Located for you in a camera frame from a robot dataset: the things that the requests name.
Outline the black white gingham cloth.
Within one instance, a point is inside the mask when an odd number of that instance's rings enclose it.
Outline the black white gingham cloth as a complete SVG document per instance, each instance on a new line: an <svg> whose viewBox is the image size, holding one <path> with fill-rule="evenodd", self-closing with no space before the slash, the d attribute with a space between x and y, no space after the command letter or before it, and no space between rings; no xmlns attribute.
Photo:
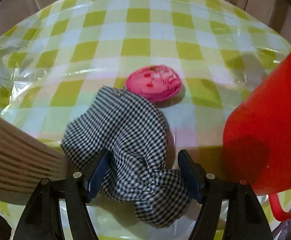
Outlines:
<svg viewBox="0 0 291 240"><path fill-rule="evenodd" d="M156 228L179 219L190 196L178 170L166 168L168 128L150 101L122 89L100 88L88 110L67 124L60 147L78 168L111 152L100 192L133 202L135 215Z"/></svg>

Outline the pink round cherry pouch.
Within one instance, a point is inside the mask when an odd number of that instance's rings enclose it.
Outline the pink round cherry pouch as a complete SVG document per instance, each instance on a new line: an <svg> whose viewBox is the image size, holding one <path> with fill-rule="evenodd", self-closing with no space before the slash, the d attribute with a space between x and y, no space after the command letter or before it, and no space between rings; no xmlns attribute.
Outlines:
<svg viewBox="0 0 291 240"><path fill-rule="evenodd" d="M182 82L175 70L159 64L133 72L128 76L125 85L128 91L156 103L178 94Z"/></svg>

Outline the white ribbed plastic device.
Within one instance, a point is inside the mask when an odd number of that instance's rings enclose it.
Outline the white ribbed plastic device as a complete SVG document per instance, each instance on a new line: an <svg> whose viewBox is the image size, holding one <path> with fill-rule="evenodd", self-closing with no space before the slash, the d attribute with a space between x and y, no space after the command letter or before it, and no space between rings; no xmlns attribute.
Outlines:
<svg viewBox="0 0 291 240"><path fill-rule="evenodd" d="M24 205L39 181L66 178L67 157L0 117L0 201Z"/></svg>

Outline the red thermos jug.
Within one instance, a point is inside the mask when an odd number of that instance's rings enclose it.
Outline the red thermos jug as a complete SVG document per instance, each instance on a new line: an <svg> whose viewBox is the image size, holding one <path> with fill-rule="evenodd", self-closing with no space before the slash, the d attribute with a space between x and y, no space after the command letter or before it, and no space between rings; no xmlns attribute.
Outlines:
<svg viewBox="0 0 291 240"><path fill-rule="evenodd" d="M229 115L222 139L227 179L246 180L276 220L290 219L278 193L291 189L291 53Z"/></svg>

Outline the green checkered tablecloth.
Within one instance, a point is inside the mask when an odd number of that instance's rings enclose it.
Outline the green checkered tablecloth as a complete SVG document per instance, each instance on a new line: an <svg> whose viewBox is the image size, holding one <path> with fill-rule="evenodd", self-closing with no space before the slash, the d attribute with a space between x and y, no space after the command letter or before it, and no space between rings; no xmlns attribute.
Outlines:
<svg viewBox="0 0 291 240"><path fill-rule="evenodd" d="M104 86L127 90L140 68L164 64L182 87L152 103L168 128L165 166L189 151L216 162L226 118L291 51L274 30L223 0L57 0L0 36L0 117L62 154L66 126ZM133 202L100 194L88 212L101 239L185 239L199 205L166 228Z"/></svg>

